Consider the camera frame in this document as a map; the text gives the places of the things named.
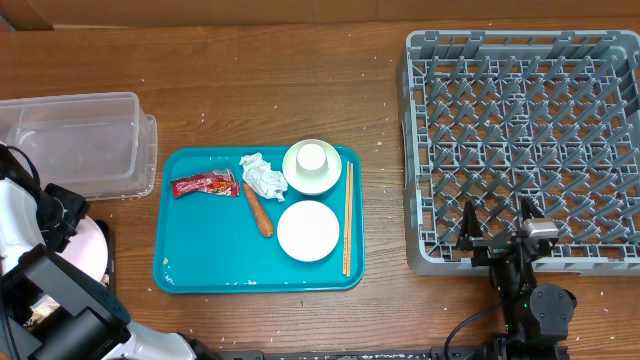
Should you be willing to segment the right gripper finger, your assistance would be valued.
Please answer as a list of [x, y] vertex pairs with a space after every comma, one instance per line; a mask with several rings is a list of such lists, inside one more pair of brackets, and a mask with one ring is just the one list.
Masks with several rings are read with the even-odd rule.
[[521, 217], [523, 220], [543, 218], [541, 210], [535, 205], [533, 200], [527, 196], [520, 201]]
[[477, 220], [475, 207], [471, 200], [465, 202], [458, 236], [459, 239], [466, 237], [481, 237], [480, 223]]

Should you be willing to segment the large pink round plate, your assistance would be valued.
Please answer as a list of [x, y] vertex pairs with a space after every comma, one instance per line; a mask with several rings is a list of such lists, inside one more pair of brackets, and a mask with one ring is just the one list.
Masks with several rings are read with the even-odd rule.
[[92, 279], [100, 282], [107, 272], [108, 248], [105, 235], [90, 217], [82, 219], [77, 234], [69, 239], [60, 256]]

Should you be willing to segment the red snack wrapper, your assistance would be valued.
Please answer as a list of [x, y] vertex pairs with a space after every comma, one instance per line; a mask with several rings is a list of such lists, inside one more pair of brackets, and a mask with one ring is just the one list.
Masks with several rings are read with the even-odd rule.
[[240, 192], [239, 187], [240, 184], [230, 169], [212, 170], [171, 182], [171, 191], [175, 198], [194, 192], [236, 197]]

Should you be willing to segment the white upside-down bowl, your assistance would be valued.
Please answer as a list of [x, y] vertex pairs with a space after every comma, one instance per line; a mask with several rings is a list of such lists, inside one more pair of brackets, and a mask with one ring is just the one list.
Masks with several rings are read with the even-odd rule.
[[[318, 172], [301, 170], [296, 155], [301, 146], [308, 143], [319, 144], [326, 152], [327, 162]], [[319, 139], [307, 139], [292, 145], [282, 160], [282, 173], [288, 184], [305, 195], [321, 195], [329, 191], [339, 180], [342, 173], [342, 161], [336, 148]]]

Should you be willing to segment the white upside-down cup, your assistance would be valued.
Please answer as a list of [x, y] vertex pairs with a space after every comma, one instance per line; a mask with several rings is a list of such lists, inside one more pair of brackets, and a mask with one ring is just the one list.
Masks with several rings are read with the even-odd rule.
[[303, 171], [318, 172], [326, 165], [326, 152], [317, 143], [304, 144], [297, 152], [296, 162]]

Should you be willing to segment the white paper napkin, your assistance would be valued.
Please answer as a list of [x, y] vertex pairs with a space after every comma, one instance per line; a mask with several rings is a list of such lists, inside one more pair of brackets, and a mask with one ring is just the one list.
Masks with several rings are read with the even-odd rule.
[[260, 152], [242, 156], [239, 164], [243, 168], [243, 181], [257, 195], [265, 199], [276, 199], [278, 202], [284, 201], [288, 182], [281, 171], [272, 169]]

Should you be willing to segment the orange carrot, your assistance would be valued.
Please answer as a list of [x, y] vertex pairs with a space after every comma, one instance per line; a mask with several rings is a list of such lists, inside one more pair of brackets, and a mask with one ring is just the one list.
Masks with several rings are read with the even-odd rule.
[[250, 187], [250, 185], [244, 182], [243, 189], [245, 191], [249, 207], [254, 215], [254, 219], [259, 232], [263, 237], [271, 238], [275, 233], [275, 228], [271, 219], [262, 207], [260, 201], [258, 200], [255, 192]]

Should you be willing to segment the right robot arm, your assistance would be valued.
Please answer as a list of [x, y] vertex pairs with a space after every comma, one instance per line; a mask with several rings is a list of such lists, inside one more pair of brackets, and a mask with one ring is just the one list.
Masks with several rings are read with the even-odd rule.
[[[488, 268], [499, 302], [470, 316], [451, 331], [443, 346], [447, 359], [457, 353], [466, 359], [569, 357], [568, 350], [559, 343], [568, 337], [576, 297], [557, 285], [539, 285], [533, 269], [536, 260], [552, 252], [559, 240], [559, 229], [529, 198], [521, 200], [520, 210], [522, 224], [518, 230], [486, 240], [473, 203], [465, 203], [456, 247], [473, 253], [472, 266]], [[451, 341], [462, 328], [497, 310], [503, 313], [504, 334], [497, 334], [474, 349], [453, 350]]]

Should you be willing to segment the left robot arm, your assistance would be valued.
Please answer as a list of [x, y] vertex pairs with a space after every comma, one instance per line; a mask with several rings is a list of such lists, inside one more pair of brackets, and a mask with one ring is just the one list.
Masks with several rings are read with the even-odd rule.
[[119, 299], [62, 251], [89, 210], [43, 186], [29, 158], [1, 147], [1, 350], [11, 359], [218, 359], [197, 339], [132, 321]]

